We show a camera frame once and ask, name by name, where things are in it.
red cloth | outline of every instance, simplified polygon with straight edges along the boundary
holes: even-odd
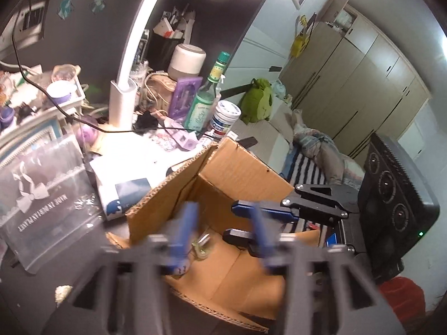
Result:
[[[409,278],[395,277],[379,290],[401,323],[425,314],[424,291]]]

green backpack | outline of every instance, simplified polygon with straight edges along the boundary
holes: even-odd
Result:
[[[240,104],[241,120],[246,125],[269,119],[272,112],[272,88],[265,78],[253,79],[250,90],[245,93]]]

cardboard box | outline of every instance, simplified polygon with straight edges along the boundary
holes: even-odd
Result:
[[[251,223],[236,217],[231,205],[236,200],[279,202],[292,186],[264,163],[231,139],[200,152],[180,170],[154,188],[127,213],[129,240],[115,236],[115,243],[136,245],[158,232],[184,201],[200,205],[199,231],[209,232],[214,247],[209,257],[195,260],[180,279],[166,281],[185,301],[227,322],[255,331],[265,328],[240,313],[275,319],[283,296],[284,279],[269,276],[257,258],[225,243],[222,233],[229,228],[251,230]],[[297,234],[317,245],[319,232]]]

striped bedding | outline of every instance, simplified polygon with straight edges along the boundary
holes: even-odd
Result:
[[[298,184],[326,184],[325,174],[317,167],[312,159],[304,156],[298,145],[287,155],[284,168],[280,174],[292,186]],[[300,219],[297,223],[288,224],[284,232],[296,233],[306,230],[319,229],[320,224]]]

green bottle cap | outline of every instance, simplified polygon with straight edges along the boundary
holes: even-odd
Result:
[[[230,59],[230,54],[228,54],[227,52],[220,52],[219,57],[217,58],[217,60],[221,61],[222,63],[227,63],[228,60]]]

